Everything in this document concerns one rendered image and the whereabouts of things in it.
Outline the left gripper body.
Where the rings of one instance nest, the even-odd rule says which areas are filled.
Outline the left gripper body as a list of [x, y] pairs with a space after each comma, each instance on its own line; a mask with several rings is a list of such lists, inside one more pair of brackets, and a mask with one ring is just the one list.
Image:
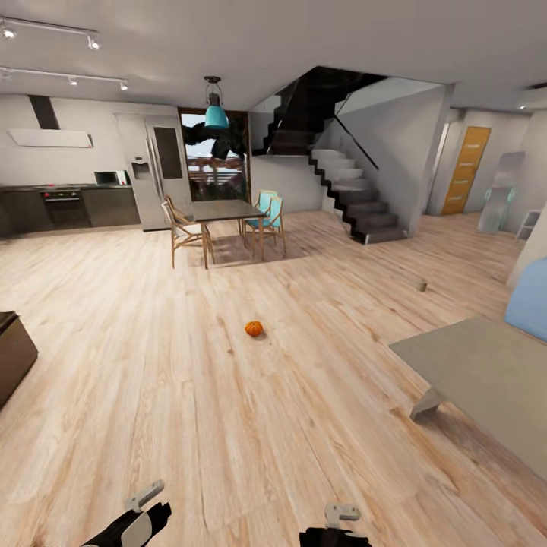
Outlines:
[[163, 510], [162, 503], [159, 502], [158, 504], [154, 505], [154, 507], [152, 507], [149, 512], [147, 512], [147, 515], [150, 517], [150, 522], [152, 523], [151, 536], [154, 537], [168, 523], [168, 519]]

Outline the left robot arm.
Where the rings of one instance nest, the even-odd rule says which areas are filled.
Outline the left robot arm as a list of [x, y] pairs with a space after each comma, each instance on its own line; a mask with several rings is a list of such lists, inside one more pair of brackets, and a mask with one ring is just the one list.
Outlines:
[[125, 514], [84, 543], [84, 547], [145, 547], [167, 525], [172, 510], [169, 503], [162, 505], [161, 502], [147, 512], [141, 507], [164, 488], [164, 479], [151, 481], [124, 502]]

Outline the pumpkin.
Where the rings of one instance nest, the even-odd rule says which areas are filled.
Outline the pumpkin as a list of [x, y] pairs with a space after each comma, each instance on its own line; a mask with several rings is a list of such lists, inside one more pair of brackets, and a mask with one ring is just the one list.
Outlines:
[[251, 336], [257, 336], [262, 331], [262, 325], [260, 321], [251, 321], [245, 325], [245, 331]]

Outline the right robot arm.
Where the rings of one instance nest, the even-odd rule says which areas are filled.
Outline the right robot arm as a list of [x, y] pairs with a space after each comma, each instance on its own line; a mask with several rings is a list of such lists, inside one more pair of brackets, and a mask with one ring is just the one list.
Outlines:
[[361, 511], [355, 504], [326, 502], [325, 528], [308, 528], [299, 534], [301, 547], [369, 547], [367, 536], [340, 530], [341, 520], [358, 521]]

